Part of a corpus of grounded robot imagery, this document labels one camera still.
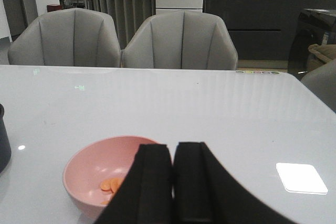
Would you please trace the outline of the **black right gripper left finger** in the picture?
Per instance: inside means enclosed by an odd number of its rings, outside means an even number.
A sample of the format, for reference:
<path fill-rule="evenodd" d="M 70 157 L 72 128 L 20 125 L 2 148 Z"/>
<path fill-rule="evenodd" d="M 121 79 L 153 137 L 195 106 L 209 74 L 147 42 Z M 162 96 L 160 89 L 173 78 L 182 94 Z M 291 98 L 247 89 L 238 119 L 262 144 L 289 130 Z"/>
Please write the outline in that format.
<path fill-rule="evenodd" d="M 141 144 L 121 187 L 95 223 L 171 223 L 172 163 L 164 144 Z"/>

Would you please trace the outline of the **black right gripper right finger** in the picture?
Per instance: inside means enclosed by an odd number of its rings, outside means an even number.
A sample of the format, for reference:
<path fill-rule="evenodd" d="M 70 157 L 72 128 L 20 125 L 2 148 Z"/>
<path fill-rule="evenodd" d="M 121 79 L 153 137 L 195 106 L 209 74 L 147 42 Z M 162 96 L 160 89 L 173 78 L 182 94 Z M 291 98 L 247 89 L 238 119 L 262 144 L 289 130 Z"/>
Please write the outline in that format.
<path fill-rule="evenodd" d="M 291 223 L 245 189 L 204 142 L 180 142 L 173 162 L 174 223 Z"/>

